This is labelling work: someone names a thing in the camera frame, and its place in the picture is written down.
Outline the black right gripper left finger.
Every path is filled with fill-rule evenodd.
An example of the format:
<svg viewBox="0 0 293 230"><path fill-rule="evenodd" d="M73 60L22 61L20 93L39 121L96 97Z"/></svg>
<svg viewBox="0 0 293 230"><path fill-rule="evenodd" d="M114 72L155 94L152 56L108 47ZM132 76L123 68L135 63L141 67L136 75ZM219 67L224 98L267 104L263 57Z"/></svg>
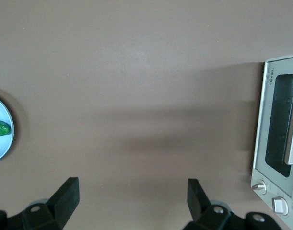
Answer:
<svg viewBox="0 0 293 230"><path fill-rule="evenodd" d="M80 201L79 178L70 177L47 201L8 217L0 210L0 230L62 230Z"/></svg>

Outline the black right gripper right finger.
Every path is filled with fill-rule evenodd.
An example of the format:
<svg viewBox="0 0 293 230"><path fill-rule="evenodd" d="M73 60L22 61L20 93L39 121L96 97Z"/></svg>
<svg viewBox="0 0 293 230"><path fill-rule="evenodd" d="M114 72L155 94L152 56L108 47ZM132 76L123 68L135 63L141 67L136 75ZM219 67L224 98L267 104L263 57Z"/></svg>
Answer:
<svg viewBox="0 0 293 230"><path fill-rule="evenodd" d="M248 212L237 216L227 205L212 203L197 179L188 179L187 205L192 216L185 230L280 230L269 215Z"/></svg>

